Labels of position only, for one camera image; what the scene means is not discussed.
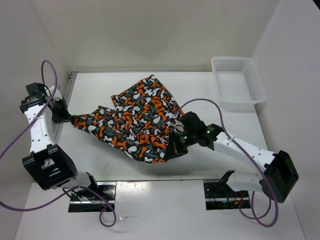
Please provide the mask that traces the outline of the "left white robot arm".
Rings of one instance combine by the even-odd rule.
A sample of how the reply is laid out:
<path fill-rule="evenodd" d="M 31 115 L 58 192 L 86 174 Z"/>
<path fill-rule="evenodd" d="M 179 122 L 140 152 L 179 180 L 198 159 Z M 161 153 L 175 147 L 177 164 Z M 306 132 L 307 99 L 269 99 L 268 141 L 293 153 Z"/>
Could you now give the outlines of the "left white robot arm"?
<path fill-rule="evenodd" d="M 72 159 L 56 144 L 52 124 L 68 123 L 71 114 L 58 90 L 42 83 L 26 86 L 28 96 L 21 101 L 20 110 L 30 127 L 31 147 L 22 164 L 43 190 L 73 189 L 75 199 L 93 201 L 100 187 L 88 172 L 77 171 Z"/>

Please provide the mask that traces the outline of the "orange camouflage shorts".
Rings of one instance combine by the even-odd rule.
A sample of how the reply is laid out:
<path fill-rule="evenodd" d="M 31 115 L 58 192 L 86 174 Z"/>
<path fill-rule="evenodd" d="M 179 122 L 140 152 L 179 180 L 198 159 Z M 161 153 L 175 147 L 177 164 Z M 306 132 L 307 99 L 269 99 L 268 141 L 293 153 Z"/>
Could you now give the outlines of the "orange camouflage shorts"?
<path fill-rule="evenodd" d="M 180 106 L 154 76 L 111 96 L 114 109 L 72 115 L 71 124 L 128 157 L 147 164 L 165 163 L 175 114 Z"/>

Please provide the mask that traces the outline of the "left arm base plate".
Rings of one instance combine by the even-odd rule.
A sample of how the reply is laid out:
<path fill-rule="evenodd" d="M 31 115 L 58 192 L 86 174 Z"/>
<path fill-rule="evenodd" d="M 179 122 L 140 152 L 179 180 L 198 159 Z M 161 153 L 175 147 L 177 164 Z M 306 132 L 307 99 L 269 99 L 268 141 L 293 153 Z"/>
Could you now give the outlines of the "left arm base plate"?
<path fill-rule="evenodd" d="M 104 198 L 113 208 L 115 208 L 117 183 L 115 181 L 98 181 L 98 194 Z M 104 212 L 111 212 L 104 201 L 94 194 L 83 190 L 86 196 L 79 196 L 75 192 L 69 193 L 70 201 L 68 206 L 69 213 L 93 213 L 100 212 L 103 208 Z"/>

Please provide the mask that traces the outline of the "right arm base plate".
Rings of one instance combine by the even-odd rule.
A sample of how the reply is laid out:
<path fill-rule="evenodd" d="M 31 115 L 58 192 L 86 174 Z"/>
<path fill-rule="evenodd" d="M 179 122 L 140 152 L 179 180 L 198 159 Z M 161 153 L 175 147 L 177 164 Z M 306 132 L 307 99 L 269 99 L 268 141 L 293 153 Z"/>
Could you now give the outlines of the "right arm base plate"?
<path fill-rule="evenodd" d="M 250 209 L 248 191 L 233 191 L 227 184 L 219 183 L 218 179 L 204 180 L 203 189 L 206 210 Z"/>

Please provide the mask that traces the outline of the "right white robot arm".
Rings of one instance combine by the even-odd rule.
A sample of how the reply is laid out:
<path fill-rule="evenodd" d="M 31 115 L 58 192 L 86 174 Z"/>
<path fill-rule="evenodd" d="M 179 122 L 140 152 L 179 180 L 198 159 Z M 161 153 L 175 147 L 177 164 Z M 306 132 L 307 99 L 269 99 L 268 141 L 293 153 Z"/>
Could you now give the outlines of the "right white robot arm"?
<path fill-rule="evenodd" d="M 227 171 L 219 184 L 219 191 L 225 197 L 239 191 L 262 192 L 273 201 L 283 203 L 299 179 L 287 152 L 256 147 L 227 133 L 219 125 L 206 125 L 192 111 L 169 125 L 173 131 L 164 155 L 166 160 L 186 155 L 190 146 L 198 144 L 254 169 L 250 173 Z"/>

